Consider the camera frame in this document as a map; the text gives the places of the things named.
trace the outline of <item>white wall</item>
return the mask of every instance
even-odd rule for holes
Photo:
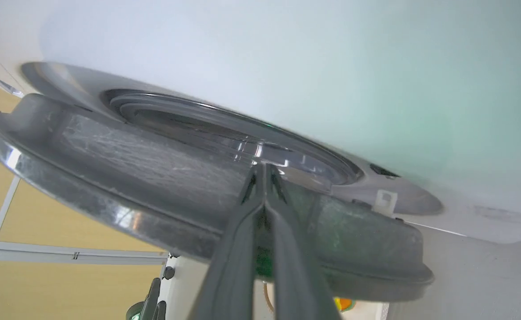
[[[390,320],[521,320],[521,242],[498,245],[421,228],[437,280]]]

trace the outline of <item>wooden cabinet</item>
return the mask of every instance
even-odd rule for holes
[[[0,261],[0,319],[122,320],[159,265]]]
[[[92,220],[20,181],[0,241],[58,247],[163,251]]]

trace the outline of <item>washing machine door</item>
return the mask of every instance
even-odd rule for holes
[[[413,300],[433,281],[417,229],[319,187],[357,178],[332,151],[267,124],[254,125],[280,136],[279,144],[240,136],[229,120],[204,134],[195,118],[171,115],[165,129],[149,130],[139,125],[147,120],[136,115],[141,104],[129,107],[140,118],[125,123],[27,95],[11,114],[0,113],[0,162],[101,223],[201,261],[212,257],[251,166],[277,163],[334,295]],[[232,148],[238,140],[256,145],[255,154]],[[270,279],[272,241],[256,243],[257,274]]]

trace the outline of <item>washing machine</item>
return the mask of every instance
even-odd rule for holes
[[[521,3],[0,1],[0,86],[27,95],[0,116],[6,166],[198,260],[257,164],[330,270],[408,289],[369,300],[433,280],[413,225],[521,241]]]

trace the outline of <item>white washing machine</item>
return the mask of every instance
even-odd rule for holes
[[[311,190],[521,241],[521,2],[0,1],[0,81],[173,135],[239,136],[251,149],[229,153]],[[156,128],[173,105],[215,126],[177,112],[183,128]],[[328,153],[286,158],[236,118]]]

